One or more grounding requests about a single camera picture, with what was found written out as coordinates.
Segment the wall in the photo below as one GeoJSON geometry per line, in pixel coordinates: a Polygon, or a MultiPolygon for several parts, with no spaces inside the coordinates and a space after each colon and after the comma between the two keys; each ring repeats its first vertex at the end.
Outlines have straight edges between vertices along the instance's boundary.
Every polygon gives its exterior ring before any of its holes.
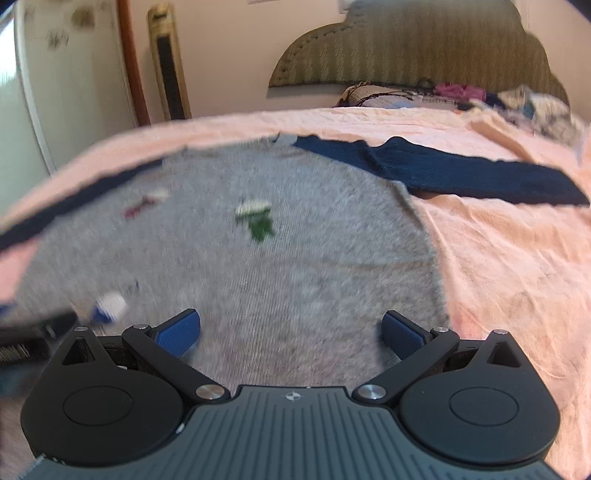
{"type": "Polygon", "coordinates": [[[524,27],[540,39],[570,104],[591,121],[591,22],[567,0],[516,0],[524,27]]]}
{"type": "MultiPolygon", "coordinates": [[[[269,77],[298,36],[340,22],[343,0],[171,0],[193,116],[332,106],[341,86],[274,89],[269,77]]],[[[146,15],[157,0],[131,0],[144,94],[153,122],[163,120],[146,15]]],[[[574,110],[591,120],[591,24],[567,0],[515,0],[525,26],[542,41],[574,110]]]]}
{"type": "MultiPolygon", "coordinates": [[[[341,22],[337,0],[172,0],[191,112],[231,112],[333,106],[342,86],[267,92],[271,73],[300,35],[341,22]]],[[[146,15],[157,0],[131,0],[144,95],[152,122],[163,120],[150,54],[146,15]]]]}

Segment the black circular joint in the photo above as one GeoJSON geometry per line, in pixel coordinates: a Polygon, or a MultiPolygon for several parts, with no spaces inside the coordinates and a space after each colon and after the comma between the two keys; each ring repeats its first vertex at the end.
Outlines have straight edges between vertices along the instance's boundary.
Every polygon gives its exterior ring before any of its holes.
{"type": "Polygon", "coordinates": [[[498,427],[515,418],[519,405],[511,395],[490,387],[472,387],[452,395],[449,407],[454,415],[479,427],[498,427]]]}
{"type": "Polygon", "coordinates": [[[402,396],[399,412],[427,450],[474,466],[543,459],[560,424],[539,377],[509,367],[465,368],[419,380],[402,396]]]}
{"type": "Polygon", "coordinates": [[[79,425],[96,427],[122,420],[133,404],[129,394],[120,388],[89,387],[66,399],[64,413],[79,425]]]}
{"type": "Polygon", "coordinates": [[[169,383],[95,363],[69,365],[51,381],[41,379],[23,405],[22,430],[36,455],[75,466],[120,465],[174,436],[184,407],[169,383]]]}

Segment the wooden door frame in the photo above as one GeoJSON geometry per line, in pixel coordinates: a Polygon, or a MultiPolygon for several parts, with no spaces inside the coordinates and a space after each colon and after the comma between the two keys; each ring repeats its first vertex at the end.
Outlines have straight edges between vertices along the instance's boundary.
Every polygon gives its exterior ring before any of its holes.
{"type": "Polygon", "coordinates": [[[125,70],[131,101],[134,104],[135,117],[138,125],[150,125],[150,115],[142,88],[142,79],[139,74],[138,55],[135,50],[134,31],[131,23],[130,0],[117,0],[117,16],[119,18],[119,35],[123,49],[125,70]]]}

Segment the upholstered headboard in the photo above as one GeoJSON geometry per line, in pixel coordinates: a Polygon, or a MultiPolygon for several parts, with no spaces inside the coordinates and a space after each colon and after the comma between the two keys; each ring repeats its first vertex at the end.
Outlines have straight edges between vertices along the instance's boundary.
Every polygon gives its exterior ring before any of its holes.
{"type": "Polygon", "coordinates": [[[568,101],[511,0],[358,0],[344,22],[293,42],[269,86],[414,86],[423,78],[489,92],[526,84],[568,101]]]}

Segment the door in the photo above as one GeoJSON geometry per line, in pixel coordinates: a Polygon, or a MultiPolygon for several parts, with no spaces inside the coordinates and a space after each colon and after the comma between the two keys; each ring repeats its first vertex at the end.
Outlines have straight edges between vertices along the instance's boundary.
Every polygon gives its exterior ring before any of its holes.
{"type": "Polygon", "coordinates": [[[56,168],[136,126],[116,0],[20,0],[37,115],[56,168]]]}
{"type": "Polygon", "coordinates": [[[0,216],[47,176],[20,81],[9,12],[0,18],[0,216]]]}

